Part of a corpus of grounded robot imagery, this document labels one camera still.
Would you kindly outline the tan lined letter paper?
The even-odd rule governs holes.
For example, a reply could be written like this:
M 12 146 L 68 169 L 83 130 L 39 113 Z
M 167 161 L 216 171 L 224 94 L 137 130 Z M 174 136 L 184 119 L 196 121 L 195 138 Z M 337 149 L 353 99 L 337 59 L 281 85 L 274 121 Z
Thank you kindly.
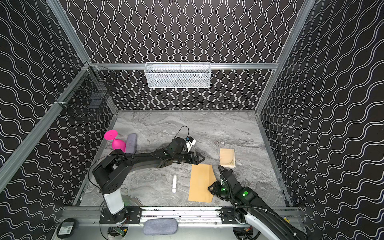
M 220 149 L 220 165 L 225 168 L 235 168 L 235 150 L 234 149 Z

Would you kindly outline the brown manila envelope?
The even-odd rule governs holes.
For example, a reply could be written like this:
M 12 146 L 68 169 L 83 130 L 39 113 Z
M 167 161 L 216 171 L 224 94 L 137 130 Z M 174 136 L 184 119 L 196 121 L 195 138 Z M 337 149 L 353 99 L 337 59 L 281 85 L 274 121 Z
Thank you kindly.
M 189 201 L 211 203 L 213 194 L 208 188 L 216 182 L 212 165 L 192 165 Z

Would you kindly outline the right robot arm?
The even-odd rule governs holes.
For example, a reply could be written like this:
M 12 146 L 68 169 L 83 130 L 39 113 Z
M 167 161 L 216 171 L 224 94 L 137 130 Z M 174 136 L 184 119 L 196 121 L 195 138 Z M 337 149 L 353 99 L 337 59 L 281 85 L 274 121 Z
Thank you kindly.
M 218 166 L 220 180 L 208 187 L 209 192 L 232 204 L 234 220 L 257 229 L 269 240 L 307 240 L 308 235 L 292 226 L 271 209 L 251 188 L 243 187 L 233 170 Z

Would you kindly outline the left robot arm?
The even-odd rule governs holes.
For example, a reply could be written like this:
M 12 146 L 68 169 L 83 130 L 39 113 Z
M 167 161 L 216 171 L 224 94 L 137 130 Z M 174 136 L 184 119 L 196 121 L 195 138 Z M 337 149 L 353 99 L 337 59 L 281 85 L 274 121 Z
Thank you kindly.
M 121 186 L 130 172 L 148 168 L 165 168 L 172 164 L 198 165 L 205 160 L 199 152 L 192 148 L 196 140 L 191 136 L 174 138 L 165 148 L 150 153 L 130 154 L 122 150 L 114 150 L 97 164 L 92 173 L 101 189 L 105 203 L 112 215 L 125 208 L 121 194 Z

